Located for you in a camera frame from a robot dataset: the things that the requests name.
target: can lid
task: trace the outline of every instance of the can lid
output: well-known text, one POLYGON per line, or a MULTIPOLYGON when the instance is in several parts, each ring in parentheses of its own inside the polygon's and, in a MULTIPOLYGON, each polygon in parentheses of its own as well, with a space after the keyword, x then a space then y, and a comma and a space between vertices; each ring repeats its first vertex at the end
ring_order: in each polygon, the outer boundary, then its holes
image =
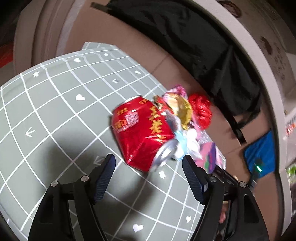
POLYGON ((173 157, 178 147, 177 139, 170 139, 165 142, 155 154, 149 171, 155 171, 159 166, 173 157))

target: metal screw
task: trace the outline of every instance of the metal screw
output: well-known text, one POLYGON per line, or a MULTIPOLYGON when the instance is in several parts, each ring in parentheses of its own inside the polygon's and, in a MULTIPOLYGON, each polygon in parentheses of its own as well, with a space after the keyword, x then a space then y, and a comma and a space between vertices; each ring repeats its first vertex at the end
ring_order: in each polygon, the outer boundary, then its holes
POLYGON ((247 185, 245 182, 240 182, 239 185, 242 187, 242 188, 245 188, 247 185))
POLYGON ((83 182, 87 182, 88 180, 89 180, 89 176, 83 176, 81 178, 81 181, 83 181, 83 182))
POLYGON ((55 187, 55 186, 57 186, 59 183, 57 182, 57 181, 53 181, 50 185, 52 186, 52 187, 55 187))
POLYGON ((213 177, 213 176, 210 176, 210 181, 215 183, 217 181, 217 179, 215 177, 213 177))

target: green led light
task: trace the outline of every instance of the green led light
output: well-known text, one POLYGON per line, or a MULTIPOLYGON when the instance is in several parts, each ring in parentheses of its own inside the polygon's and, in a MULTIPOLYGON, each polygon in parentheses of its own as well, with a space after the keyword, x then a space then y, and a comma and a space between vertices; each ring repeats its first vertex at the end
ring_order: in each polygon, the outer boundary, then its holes
POLYGON ((256 166, 257 167, 257 169, 260 171, 260 172, 262 172, 262 169, 260 168, 260 167, 258 167, 258 166, 256 166))

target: heart symbol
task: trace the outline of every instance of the heart symbol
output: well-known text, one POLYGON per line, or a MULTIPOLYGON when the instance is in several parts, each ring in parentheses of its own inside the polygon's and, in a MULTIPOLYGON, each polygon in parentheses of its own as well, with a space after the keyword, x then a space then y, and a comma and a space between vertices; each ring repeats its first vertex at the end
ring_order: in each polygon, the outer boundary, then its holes
POLYGON ((189 217, 189 216, 187 216, 186 217, 186 221, 187 221, 187 223, 189 223, 190 222, 190 220, 191 220, 191 216, 189 217))
POLYGON ((79 94, 79 95, 76 95, 76 100, 85 100, 85 97, 79 94))
POLYGON ((75 61, 76 63, 80 63, 80 62, 81 62, 81 60, 80 60, 79 58, 75 58, 74 61, 75 61))
POLYGON ((135 233, 138 231, 141 231, 143 228, 144 228, 143 225, 138 225, 136 223, 133 225, 133 230, 135 231, 135 233))

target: gold foil wrapper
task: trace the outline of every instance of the gold foil wrapper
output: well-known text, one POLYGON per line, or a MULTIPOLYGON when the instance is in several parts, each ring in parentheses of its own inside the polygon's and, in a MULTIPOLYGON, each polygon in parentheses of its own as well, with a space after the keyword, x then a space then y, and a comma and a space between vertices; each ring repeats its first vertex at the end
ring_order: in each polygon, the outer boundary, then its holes
POLYGON ((191 104, 180 95, 174 93, 168 93, 168 95, 167 104, 171 107, 174 114, 180 118, 182 128, 188 130, 188 124, 191 121, 193 112, 191 104))
POLYGON ((179 96, 178 104, 179 104, 179 111, 177 116, 181 120, 182 128, 184 130, 188 130, 188 124, 191 121, 191 116, 193 112, 191 104, 188 102, 188 100, 186 100, 182 96, 179 96))

